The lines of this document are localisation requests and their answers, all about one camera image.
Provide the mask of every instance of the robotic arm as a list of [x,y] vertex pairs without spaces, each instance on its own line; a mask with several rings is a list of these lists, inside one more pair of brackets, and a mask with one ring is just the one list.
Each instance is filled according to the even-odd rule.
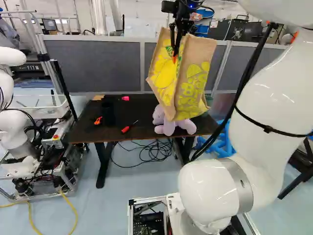
[[[0,64],[19,66],[26,62],[26,56],[19,50],[0,47]],[[13,95],[14,82],[10,75],[0,70],[0,130],[3,134],[0,143],[15,158],[31,155],[30,143],[24,132],[27,116],[18,110],[6,110]]]
[[309,12],[313,2],[239,2],[260,19],[301,27],[293,44],[250,79],[236,105],[250,119],[298,136],[267,132],[238,110],[233,112],[229,137],[236,154],[191,162],[179,174],[185,211],[208,234],[219,234],[231,216],[275,200],[290,156],[313,128],[313,110],[308,107],[313,87],[313,17]]

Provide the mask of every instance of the yellow paper bag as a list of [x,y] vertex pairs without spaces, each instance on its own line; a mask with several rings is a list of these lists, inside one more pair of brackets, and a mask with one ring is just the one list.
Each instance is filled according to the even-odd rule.
[[217,41],[187,34],[174,63],[170,30],[162,28],[146,81],[169,121],[199,116],[208,110],[204,87]]

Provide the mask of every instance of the teddy bear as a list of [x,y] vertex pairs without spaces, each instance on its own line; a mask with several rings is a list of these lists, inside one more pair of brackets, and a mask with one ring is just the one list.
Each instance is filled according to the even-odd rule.
[[153,124],[157,125],[155,127],[155,132],[157,134],[165,134],[167,136],[171,136],[177,126],[185,129],[189,135],[193,135],[197,131],[196,125],[190,119],[185,119],[181,121],[168,121],[166,119],[164,109],[160,104],[156,106],[152,117]]

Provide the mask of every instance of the cubicle partition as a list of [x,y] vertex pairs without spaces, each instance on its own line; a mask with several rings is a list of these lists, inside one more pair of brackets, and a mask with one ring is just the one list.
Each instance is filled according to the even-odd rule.
[[[59,61],[71,95],[151,93],[145,81],[157,39],[83,35],[39,35],[43,53]],[[257,43],[218,41],[205,93],[235,93]],[[254,73],[285,46],[266,44]],[[56,90],[59,81],[52,76]]]

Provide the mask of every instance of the screwdriver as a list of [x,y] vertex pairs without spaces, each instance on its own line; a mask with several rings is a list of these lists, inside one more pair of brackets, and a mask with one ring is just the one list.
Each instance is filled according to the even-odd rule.
[[126,132],[128,132],[129,129],[130,129],[132,126],[134,126],[137,122],[138,122],[138,120],[135,121],[132,125],[125,126],[125,127],[122,129],[122,134],[125,134]]

